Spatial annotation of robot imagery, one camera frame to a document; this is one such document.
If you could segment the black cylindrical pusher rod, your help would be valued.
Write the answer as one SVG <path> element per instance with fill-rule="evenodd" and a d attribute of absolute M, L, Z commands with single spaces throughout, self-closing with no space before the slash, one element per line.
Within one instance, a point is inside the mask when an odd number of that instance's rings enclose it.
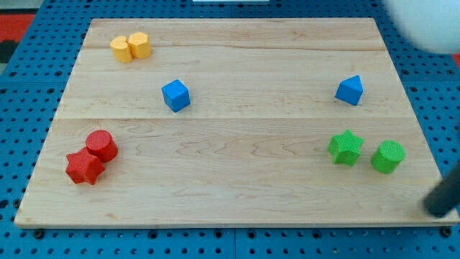
<path fill-rule="evenodd" d="M 434 217 L 445 217 L 459 205 L 459 169 L 452 171 L 424 198 L 425 210 Z"/>

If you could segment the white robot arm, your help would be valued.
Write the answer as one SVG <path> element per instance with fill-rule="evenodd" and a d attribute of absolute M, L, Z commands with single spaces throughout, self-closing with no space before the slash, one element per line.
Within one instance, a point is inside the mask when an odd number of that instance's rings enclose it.
<path fill-rule="evenodd" d="M 459 52 L 459 0 L 384 0 L 389 17 L 416 48 L 428 53 Z M 459 165 L 423 199 L 425 211 L 445 217 L 459 205 Z"/>

